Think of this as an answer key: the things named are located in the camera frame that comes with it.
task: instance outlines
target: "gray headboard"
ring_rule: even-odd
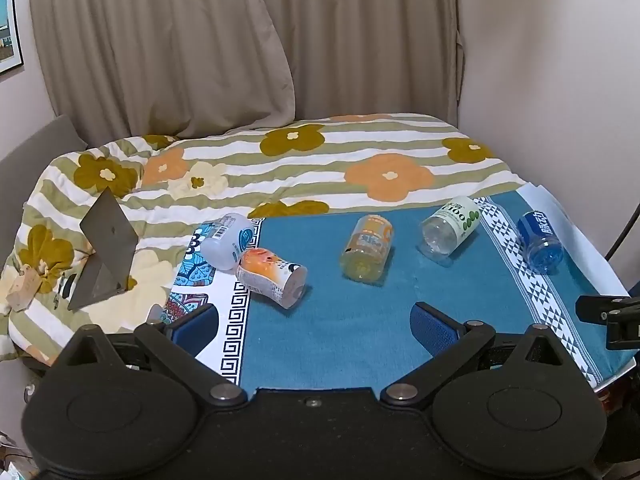
[[[22,206],[44,169],[57,156],[85,149],[71,120],[60,116],[0,160],[0,269],[14,248]]]

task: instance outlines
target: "barcode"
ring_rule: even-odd
[[[222,238],[222,235],[223,235],[225,232],[226,232],[226,227],[225,227],[225,226],[223,226],[223,225],[221,225],[221,226],[218,228],[218,230],[217,230],[215,233],[213,233],[213,236],[212,236],[211,238],[217,238],[217,239],[220,239],[220,238]]]

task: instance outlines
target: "black picture frame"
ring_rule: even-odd
[[[5,0],[5,2],[6,23],[0,22],[0,75],[24,65],[18,35],[18,20],[15,15],[15,0]],[[0,9],[0,20],[3,14],[2,10]]]

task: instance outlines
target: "wall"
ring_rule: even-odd
[[[54,119],[33,39],[29,0],[15,0],[24,66],[0,76],[0,158]]]
[[[54,118],[33,40],[29,0],[15,0],[15,12],[24,66],[0,76],[0,158]],[[0,431],[21,446],[23,393],[30,381],[22,362],[0,363]]]
[[[640,201],[640,0],[459,1],[460,129],[606,253]],[[640,222],[612,266],[640,280]]]

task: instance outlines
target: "teal circle logo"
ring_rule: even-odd
[[[249,245],[249,242],[251,241],[251,238],[253,237],[253,229],[243,229],[242,231],[240,231],[240,233],[238,234],[238,245],[240,246],[241,251],[244,251],[246,249],[247,245]]]

